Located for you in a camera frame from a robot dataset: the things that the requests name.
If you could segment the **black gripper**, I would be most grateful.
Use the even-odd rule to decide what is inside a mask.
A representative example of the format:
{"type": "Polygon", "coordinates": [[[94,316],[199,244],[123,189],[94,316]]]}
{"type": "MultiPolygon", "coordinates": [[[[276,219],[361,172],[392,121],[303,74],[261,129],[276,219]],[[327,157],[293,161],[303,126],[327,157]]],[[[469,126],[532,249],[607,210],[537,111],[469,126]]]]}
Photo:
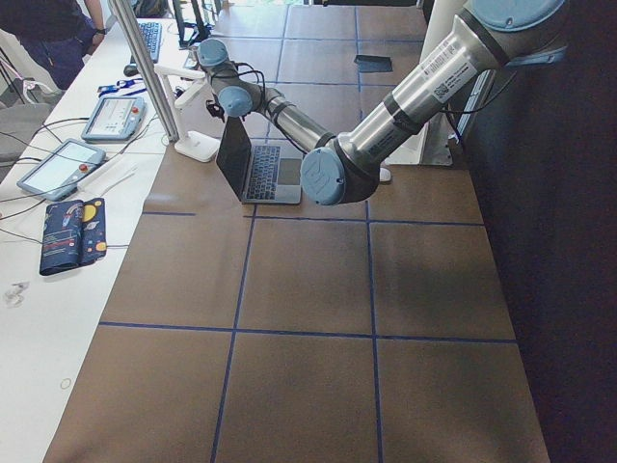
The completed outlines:
{"type": "Polygon", "coordinates": [[[205,107],[213,118],[218,118],[222,122],[226,120],[225,110],[217,99],[208,99],[205,102],[205,107]]]}

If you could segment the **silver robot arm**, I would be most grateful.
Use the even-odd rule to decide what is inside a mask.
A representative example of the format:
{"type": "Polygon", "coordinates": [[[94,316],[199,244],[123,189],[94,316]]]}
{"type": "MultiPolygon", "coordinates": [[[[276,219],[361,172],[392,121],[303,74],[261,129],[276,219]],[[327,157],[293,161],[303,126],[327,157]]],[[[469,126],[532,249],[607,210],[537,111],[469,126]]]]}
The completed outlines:
{"type": "Polygon", "coordinates": [[[566,1],[468,1],[451,30],[352,131],[334,135],[274,88],[243,81],[226,46],[207,39],[198,59],[230,117],[257,112],[306,151],[303,191],[322,205],[369,198],[380,165],[440,112],[472,78],[527,55],[549,56],[568,13],[566,1]]]}

